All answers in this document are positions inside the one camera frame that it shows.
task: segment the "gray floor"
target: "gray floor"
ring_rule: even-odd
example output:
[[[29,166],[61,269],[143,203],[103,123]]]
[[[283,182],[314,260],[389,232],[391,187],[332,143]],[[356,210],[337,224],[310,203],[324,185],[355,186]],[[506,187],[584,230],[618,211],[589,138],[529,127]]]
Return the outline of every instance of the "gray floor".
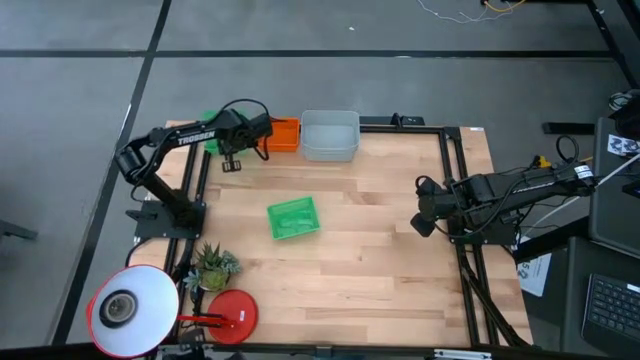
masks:
[[[478,16],[477,1],[423,0],[441,15]],[[0,49],[145,49],[160,0],[0,1]],[[615,2],[602,2],[630,63],[637,39]],[[437,19],[413,0],[174,1],[160,49],[605,49],[585,7],[525,4],[477,24]],[[0,59],[0,218],[40,232],[0,242],[0,348],[48,341],[141,59]],[[545,121],[595,122],[627,88],[611,61],[498,59],[156,59],[133,135],[168,119],[194,119],[238,97],[274,115],[350,109],[422,115],[434,125],[482,126],[497,170],[534,154],[557,159]],[[589,156],[592,137],[580,137]],[[123,266],[134,223],[118,180],[70,342],[88,341],[83,308]],[[536,209],[532,219],[545,213]],[[585,214],[577,204],[554,218]],[[537,344],[557,348],[559,328],[527,301]]]

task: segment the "orange container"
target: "orange container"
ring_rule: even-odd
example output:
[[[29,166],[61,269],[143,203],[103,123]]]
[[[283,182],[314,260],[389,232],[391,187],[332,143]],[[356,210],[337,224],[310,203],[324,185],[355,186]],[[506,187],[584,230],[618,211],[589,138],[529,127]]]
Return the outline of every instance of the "orange container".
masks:
[[[296,152],[300,142],[300,119],[272,118],[273,135],[267,138],[269,152]],[[260,150],[264,151],[263,140],[258,141]]]

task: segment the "lamp base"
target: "lamp base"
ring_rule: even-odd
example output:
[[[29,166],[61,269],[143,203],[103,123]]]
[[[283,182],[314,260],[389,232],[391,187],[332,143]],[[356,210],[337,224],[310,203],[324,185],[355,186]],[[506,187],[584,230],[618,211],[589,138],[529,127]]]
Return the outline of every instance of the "lamp base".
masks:
[[[242,290],[227,290],[216,296],[207,310],[210,314],[220,314],[235,325],[219,328],[210,327],[209,333],[221,344],[239,344],[245,341],[258,323],[258,306],[253,297]]]

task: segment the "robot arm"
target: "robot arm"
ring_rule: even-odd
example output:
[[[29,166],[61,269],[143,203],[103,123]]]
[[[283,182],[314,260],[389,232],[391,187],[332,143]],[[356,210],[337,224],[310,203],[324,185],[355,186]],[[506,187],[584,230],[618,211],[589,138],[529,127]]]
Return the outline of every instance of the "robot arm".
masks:
[[[223,171],[238,171],[239,162],[233,162],[233,154],[247,148],[256,148],[259,138],[271,136],[272,133],[271,119],[267,113],[248,120],[235,110],[223,110],[207,122],[154,128],[147,135],[131,140],[118,150],[115,161],[128,183],[140,185],[160,168],[165,155],[172,149],[217,139],[221,153],[227,160],[223,164]],[[141,152],[147,146],[155,148],[151,161],[148,162]]]
[[[447,220],[450,228],[463,231],[448,234],[454,243],[511,245],[521,219],[517,210],[556,195],[589,196],[596,181],[588,166],[566,163],[559,168],[473,175],[445,186],[427,176],[416,179],[420,212],[411,224],[422,236],[438,228],[437,220]]]
[[[225,110],[230,104],[240,101],[258,103],[265,112],[249,120],[233,109]],[[199,236],[204,217],[203,204],[190,201],[183,192],[171,189],[156,175],[165,155],[176,147],[217,139],[219,151],[225,156],[222,170],[238,171],[241,169],[240,161],[233,160],[233,154],[238,151],[254,148],[260,158],[269,159],[266,146],[264,154],[257,146],[260,138],[264,138],[266,143],[266,138],[272,133],[271,117],[267,108],[255,100],[241,99],[225,105],[216,116],[206,122],[172,128],[154,128],[147,135],[131,140],[116,151],[115,162],[125,180],[134,185],[134,190],[143,186],[160,201],[145,201],[141,211],[129,210],[127,215],[138,221],[139,225],[144,223],[143,228],[152,229],[151,233],[154,235],[159,233],[165,237],[172,237],[171,234],[176,235],[173,237]],[[149,161],[142,154],[144,147],[155,148]],[[166,231],[165,223],[170,223],[170,228]],[[181,232],[181,229],[186,229],[187,232]]]

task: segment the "potted plant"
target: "potted plant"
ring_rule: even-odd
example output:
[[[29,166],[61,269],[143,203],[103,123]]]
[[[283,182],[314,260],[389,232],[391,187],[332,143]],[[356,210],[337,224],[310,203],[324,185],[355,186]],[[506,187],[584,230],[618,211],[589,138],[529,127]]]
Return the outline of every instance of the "potted plant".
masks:
[[[232,274],[242,271],[242,267],[233,254],[224,251],[220,255],[220,244],[215,250],[211,244],[205,244],[202,252],[196,251],[196,263],[184,282],[189,291],[197,287],[205,291],[221,291],[229,283]]]

